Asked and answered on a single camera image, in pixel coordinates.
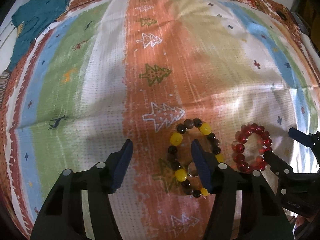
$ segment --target bedsheet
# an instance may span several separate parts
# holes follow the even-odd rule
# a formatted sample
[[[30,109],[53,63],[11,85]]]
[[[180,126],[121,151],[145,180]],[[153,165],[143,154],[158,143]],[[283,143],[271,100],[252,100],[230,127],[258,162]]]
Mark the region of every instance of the bedsheet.
[[[133,158],[110,195],[123,239],[201,239],[214,195],[183,194],[166,160],[175,126],[187,118],[208,122],[236,169],[235,133],[256,122],[295,172],[315,172],[312,152],[287,131],[319,130],[319,77],[288,10],[271,0],[70,0],[18,62],[4,95],[7,208],[29,237],[62,170],[86,170],[128,138]],[[194,138],[209,149],[190,130],[179,146],[183,165]],[[249,162],[257,155],[254,136],[245,155]],[[269,167],[263,175],[275,189]]]

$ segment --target christmas tree print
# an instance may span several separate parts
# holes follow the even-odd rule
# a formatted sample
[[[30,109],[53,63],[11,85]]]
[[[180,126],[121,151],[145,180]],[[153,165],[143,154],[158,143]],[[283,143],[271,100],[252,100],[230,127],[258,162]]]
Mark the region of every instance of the christmas tree print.
[[[161,81],[169,76],[171,73],[171,70],[168,68],[160,68],[157,65],[154,65],[152,68],[149,64],[146,64],[146,72],[139,75],[139,78],[146,78],[148,80],[148,85],[151,87],[156,81],[158,84],[161,83]]]
[[[153,6],[150,6],[150,5],[140,5],[139,7],[136,7],[135,9],[139,10],[140,12],[146,12],[152,8],[153,8]]]
[[[172,231],[174,233],[174,237],[177,237],[182,231],[186,233],[190,227],[195,226],[198,222],[199,219],[193,216],[187,217],[186,215],[182,215],[181,219],[171,216],[172,227],[166,228],[164,231]]]
[[[137,40],[137,43],[143,43],[143,48],[145,49],[151,44],[151,47],[153,48],[156,44],[160,44],[162,42],[162,39],[159,38],[158,36],[154,36],[153,34],[142,34],[142,39]]]
[[[140,20],[138,20],[136,22],[140,22],[141,23],[141,27],[143,27],[144,25],[150,26],[151,24],[156,24],[157,20],[153,20],[153,19],[150,19],[150,18],[140,18]]]
[[[174,172],[172,171],[171,165],[168,161],[160,158],[159,167],[160,173],[154,174],[151,177],[155,181],[161,180],[164,191],[169,193],[172,188],[177,188],[179,186],[178,181],[176,180]]]
[[[184,116],[184,110],[179,107],[171,107],[165,103],[162,106],[151,102],[151,113],[142,116],[143,121],[152,121],[156,133],[165,125],[168,128],[174,122],[180,120]]]

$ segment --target orange stripe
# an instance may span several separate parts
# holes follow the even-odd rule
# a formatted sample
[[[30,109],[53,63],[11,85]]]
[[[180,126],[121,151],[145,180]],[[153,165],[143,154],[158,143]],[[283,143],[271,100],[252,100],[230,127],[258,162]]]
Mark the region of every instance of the orange stripe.
[[[153,8],[143,12],[135,9],[145,5],[152,5]],[[166,159],[169,138],[177,122],[170,129],[162,127],[156,133],[153,122],[142,119],[144,114],[151,113],[151,102],[158,106],[166,103],[171,107],[183,108],[184,119],[199,117],[212,123],[218,117],[216,112],[219,110],[214,109],[211,92],[208,91],[208,85],[212,84],[212,80],[206,76],[205,68],[210,65],[208,57],[193,46],[191,36],[177,20],[177,14],[172,8],[171,0],[129,1],[126,16],[127,52],[124,60],[127,65],[127,99],[123,126],[125,136],[134,143],[134,167],[138,174],[135,190],[141,193],[139,201],[145,205],[142,224],[148,236],[158,235],[160,239],[173,237],[172,231],[169,231],[172,226],[171,216],[181,219],[182,214],[185,214],[199,219],[199,222],[191,225],[187,233],[182,231],[176,239],[186,239],[187,236],[188,239],[197,239],[204,233],[214,196],[209,196],[207,200],[190,198],[184,195],[180,186],[172,187],[166,194],[163,182],[153,180],[152,175],[160,173],[159,159]],[[157,23],[141,26],[138,22],[140,18],[155,19]],[[149,45],[144,49],[142,43],[136,43],[142,39],[142,33],[151,33],[163,41],[153,48]],[[156,64],[172,72],[160,84],[155,82],[149,87],[147,79],[139,78],[140,74],[146,72],[145,64],[151,67]],[[215,105],[223,105],[223,102],[217,100]],[[190,142],[193,138],[200,138],[196,129],[185,134],[185,146],[179,146],[178,158],[182,164],[191,161]],[[164,170],[167,171],[165,177],[172,178],[173,172],[169,168]],[[197,179],[192,183],[200,186]]]

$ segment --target striped object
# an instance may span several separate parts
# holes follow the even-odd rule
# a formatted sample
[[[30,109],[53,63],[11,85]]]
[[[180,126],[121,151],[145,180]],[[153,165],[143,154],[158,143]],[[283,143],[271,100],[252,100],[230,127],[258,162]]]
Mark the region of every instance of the striped object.
[[[4,92],[5,92],[5,89],[7,88],[10,76],[11,76],[11,73],[7,69],[5,71],[3,71],[0,76],[0,108],[2,105]]]

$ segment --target white stripe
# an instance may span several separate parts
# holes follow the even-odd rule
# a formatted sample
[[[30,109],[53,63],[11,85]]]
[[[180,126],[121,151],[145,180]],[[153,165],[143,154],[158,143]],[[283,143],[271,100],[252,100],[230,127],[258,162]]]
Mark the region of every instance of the white stripe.
[[[106,10],[97,31],[97,39],[87,66],[81,90],[81,103],[76,106],[78,119],[65,129],[77,131],[79,150],[73,151],[81,163],[81,170],[105,161],[112,152],[121,149],[123,135],[122,113],[126,99],[125,65],[125,16],[128,0],[113,0]],[[109,195],[112,211],[124,240],[146,239],[141,223],[142,208],[133,190],[135,170],[127,170],[122,187]]]

